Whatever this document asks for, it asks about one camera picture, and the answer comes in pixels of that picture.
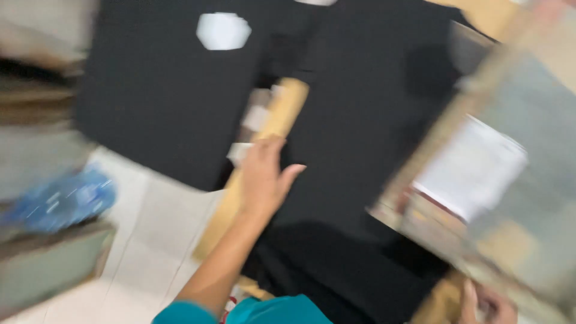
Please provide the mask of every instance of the teal sleeve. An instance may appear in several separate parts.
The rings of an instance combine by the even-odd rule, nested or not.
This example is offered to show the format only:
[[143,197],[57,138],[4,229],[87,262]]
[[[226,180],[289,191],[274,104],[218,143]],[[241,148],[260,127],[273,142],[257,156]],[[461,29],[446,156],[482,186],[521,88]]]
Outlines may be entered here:
[[176,301],[160,312],[152,324],[216,324],[217,322],[211,313],[195,303]]

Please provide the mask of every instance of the hand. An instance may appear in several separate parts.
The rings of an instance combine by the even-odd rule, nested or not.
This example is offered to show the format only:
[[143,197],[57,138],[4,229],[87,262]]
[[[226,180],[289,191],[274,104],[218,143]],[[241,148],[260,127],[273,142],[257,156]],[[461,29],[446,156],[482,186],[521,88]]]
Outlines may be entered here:
[[475,287],[469,279],[462,291],[458,324],[480,324],[476,320],[478,304],[487,304],[492,310],[485,324],[517,324],[518,312],[509,300],[486,287]]
[[263,226],[280,208],[292,183],[306,168],[292,164],[280,173],[280,150],[285,142],[278,136],[256,141],[241,165],[241,211],[261,221]]

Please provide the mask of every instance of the teal shirt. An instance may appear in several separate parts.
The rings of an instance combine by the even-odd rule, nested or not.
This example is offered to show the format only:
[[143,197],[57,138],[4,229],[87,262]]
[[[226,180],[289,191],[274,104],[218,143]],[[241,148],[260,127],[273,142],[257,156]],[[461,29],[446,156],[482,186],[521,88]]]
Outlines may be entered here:
[[[152,324],[216,324],[213,314],[195,303],[176,301],[163,310]],[[278,297],[265,302],[243,300],[228,314],[226,324],[332,324],[304,295]]]

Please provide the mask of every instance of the person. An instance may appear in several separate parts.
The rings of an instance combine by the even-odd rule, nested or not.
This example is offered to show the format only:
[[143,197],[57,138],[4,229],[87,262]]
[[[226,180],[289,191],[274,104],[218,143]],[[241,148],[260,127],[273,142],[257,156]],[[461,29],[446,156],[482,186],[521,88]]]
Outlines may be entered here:
[[[306,168],[293,164],[280,171],[285,140],[277,136],[258,140],[242,162],[241,207],[226,234],[186,283],[172,304],[152,324],[215,324],[258,237],[284,202],[296,177]],[[496,309],[494,322],[516,324],[513,308],[503,298],[468,282],[459,324],[478,324],[476,304],[482,299]],[[249,298],[227,315],[226,324],[329,324],[331,321],[304,295],[268,301]]]

